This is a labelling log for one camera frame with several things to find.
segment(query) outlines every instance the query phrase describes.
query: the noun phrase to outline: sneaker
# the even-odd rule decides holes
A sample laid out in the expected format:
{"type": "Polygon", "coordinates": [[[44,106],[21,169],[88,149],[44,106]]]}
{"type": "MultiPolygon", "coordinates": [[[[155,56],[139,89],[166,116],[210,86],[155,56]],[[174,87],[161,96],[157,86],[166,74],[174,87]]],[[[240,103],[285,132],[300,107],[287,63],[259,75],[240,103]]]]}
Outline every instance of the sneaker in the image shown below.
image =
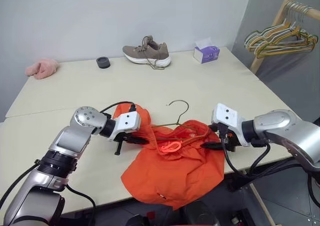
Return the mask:
{"type": "Polygon", "coordinates": [[[164,69],[171,62],[166,43],[158,44],[152,36],[144,37],[141,46],[124,46],[122,51],[130,61],[149,64],[153,69],[164,69]]]}

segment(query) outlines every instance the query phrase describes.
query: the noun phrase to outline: pink towel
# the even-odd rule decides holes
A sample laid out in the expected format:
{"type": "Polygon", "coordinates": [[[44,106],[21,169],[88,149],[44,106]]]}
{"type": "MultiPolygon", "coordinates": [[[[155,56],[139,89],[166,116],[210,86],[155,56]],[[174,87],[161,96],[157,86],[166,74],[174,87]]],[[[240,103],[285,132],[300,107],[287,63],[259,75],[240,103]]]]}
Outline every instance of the pink towel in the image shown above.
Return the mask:
{"type": "Polygon", "coordinates": [[[50,58],[42,58],[32,66],[25,69],[26,76],[34,76],[36,79],[43,79],[56,72],[58,62],[50,58]]]}

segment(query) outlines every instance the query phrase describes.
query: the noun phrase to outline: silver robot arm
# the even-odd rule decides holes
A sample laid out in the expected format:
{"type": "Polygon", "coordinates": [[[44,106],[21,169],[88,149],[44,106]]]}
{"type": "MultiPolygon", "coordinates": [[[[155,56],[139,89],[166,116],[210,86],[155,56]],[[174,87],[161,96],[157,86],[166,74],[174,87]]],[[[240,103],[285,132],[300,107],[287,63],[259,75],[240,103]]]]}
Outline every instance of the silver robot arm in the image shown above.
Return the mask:
{"type": "Polygon", "coordinates": [[[136,111],[112,120],[95,108],[78,108],[70,125],[60,131],[39,166],[19,189],[5,213],[4,226],[54,225],[65,204],[64,198],[54,191],[64,190],[68,175],[75,171],[91,135],[100,134],[114,141],[119,133],[137,131],[140,123],[136,111]]]}
{"type": "Polygon", "coordinates": [[[257,140],[274,142],[287,148],[305,170],[320,172],[320,127],[302,121],[290,110],[274,110],[246,121],[237,111],[218,103],[211,122],[227,125],[242,146],[257,140]]]}

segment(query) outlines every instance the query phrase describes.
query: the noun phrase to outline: purple tissue box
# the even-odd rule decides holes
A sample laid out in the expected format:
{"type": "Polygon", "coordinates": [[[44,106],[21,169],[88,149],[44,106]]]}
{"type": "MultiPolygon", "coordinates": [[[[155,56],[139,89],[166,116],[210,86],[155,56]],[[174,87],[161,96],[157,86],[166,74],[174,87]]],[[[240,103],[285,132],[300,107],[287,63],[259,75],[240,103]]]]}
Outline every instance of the purple tissue box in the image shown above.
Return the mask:
{"type": "Polygon", "coordinates": [[[220,49],[215,46],[205,47],[201,50],[199,47],[194,48],[193,57],[200,63],[206,63],[218,59],[220,49]]]}

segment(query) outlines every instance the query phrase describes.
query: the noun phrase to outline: wooden rack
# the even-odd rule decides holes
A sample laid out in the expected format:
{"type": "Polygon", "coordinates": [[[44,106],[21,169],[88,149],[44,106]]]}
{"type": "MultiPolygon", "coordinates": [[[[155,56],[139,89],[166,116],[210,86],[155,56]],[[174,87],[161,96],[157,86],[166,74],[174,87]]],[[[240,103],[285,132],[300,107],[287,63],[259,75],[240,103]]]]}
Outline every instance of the wooden rack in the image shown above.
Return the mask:
{"type": "MultiPolygon", "coordinates": [[[[287,10],[286,10],[286,5],[289,3],[289,2],[294,2],[295,0],[284,0],[281,7],[280,7],[280,10],[278,11],[278,14],[276,15],[274,21],[273,21],[273,24],[272,26],[276,26],[280,23],[283,22],[283,20],[285,19],[286,17],[286,13],[287,13],[287,10]]],[[[301,13],[300,11],[298,11],[296,8],[292,8],[292,10],[295,10],[296,12],[298,13],[301,13]]],[[[307,15],[308,17],[311,17],[313,19],[316,19],[318,21],[320,21],[320,11],[316,10],[316,9],[310,9],[308,10],[305,15],[307,15]]],[[[261,66],[261,63],[264,61],[264,58],[255,58],[251,64],[251,67],[250,67],[250,70],[255,74],[257,73],[259,67],[261,66]]]]}

